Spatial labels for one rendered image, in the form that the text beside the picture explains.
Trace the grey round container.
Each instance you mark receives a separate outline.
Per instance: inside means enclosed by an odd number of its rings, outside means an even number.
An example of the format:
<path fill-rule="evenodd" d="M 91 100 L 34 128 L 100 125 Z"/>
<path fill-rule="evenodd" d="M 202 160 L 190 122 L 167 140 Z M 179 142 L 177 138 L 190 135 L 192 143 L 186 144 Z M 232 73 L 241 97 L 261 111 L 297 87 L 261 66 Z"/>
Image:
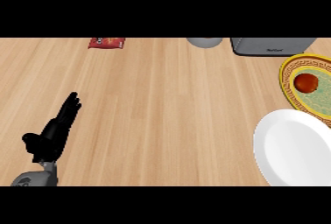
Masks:
<path fill-rule="evenodd" d="M 223 39 L 222 38 L 188 38 L 189 43 L 199 48 L 216 47 Z"/>

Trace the white plate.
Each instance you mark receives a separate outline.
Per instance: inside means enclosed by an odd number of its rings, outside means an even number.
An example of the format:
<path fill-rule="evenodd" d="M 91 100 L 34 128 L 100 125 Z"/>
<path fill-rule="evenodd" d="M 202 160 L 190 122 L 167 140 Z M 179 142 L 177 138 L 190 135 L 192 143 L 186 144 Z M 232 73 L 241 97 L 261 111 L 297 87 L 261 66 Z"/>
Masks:
<path fill-rule="evenodd" d="M 331 129 L 306 112 L 279 109 L 261 118 L 253 154 L 270 186 L 331 186 Z"/>

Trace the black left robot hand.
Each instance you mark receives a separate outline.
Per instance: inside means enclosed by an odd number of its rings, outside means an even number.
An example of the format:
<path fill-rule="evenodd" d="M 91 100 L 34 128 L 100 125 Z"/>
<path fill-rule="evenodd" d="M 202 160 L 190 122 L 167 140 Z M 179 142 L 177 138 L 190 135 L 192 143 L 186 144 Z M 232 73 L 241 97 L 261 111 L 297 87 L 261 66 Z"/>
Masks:
<path fill-rule="evenodd" d="M 77 118 L 81 103 L 78 93 L 72 92 L 62 104 L 56 117 L 50 119 L 40 134 L 25 133 L 25 150 L 34 155 L 32 162 L 56 162 L 68 141 L 68 133 Z"/>

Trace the yellow patterned plate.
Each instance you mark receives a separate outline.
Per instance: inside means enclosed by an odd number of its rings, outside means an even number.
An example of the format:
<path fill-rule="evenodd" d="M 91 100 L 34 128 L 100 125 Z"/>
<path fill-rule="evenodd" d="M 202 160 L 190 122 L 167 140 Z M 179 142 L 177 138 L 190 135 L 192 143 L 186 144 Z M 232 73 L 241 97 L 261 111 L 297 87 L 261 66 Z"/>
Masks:
<path fill-rule="evenodd" d="M 312 74 L 318 79 L 312 93 L 295 89 L 300 74 Z M 279 85 L 294 109 L 315 116 L 331 128 L 331 58 L 312 53 L 291 56 L 279 68 Z"/>

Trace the grey appliance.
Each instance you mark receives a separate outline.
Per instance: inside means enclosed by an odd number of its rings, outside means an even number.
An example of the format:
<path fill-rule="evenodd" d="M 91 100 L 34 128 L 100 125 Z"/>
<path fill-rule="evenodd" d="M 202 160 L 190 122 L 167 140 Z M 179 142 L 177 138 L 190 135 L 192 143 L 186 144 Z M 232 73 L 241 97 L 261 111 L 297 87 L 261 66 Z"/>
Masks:
<path fill-rule="evenodd" d="M 306 51 L 316 38 L 230 38 L 232 51 L 241 56 L 284 57 Z"/>

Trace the red snack bag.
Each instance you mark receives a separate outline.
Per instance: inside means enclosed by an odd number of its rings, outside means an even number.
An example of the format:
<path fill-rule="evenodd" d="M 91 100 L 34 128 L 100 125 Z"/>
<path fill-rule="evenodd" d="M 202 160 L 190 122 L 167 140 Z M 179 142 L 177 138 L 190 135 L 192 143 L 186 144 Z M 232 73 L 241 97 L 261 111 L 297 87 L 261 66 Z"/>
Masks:
<path fill-rule="evenodd" d="M 121 49 L 124 42 L 124 38 L 93 38 L 87 47 L 99 49 Z"/>

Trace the red tomato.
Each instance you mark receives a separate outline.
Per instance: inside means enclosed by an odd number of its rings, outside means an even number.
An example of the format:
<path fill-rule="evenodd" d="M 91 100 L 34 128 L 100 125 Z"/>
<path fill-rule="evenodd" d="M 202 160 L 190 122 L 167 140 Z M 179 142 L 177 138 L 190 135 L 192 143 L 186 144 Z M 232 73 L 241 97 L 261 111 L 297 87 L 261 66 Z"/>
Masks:
<path fill-rule="evenodd" d="M 294 77 L 294 88 L 298 92 L 309 94 L 316 91 L 318 78 L 310 73 L 300 73 Z"/>

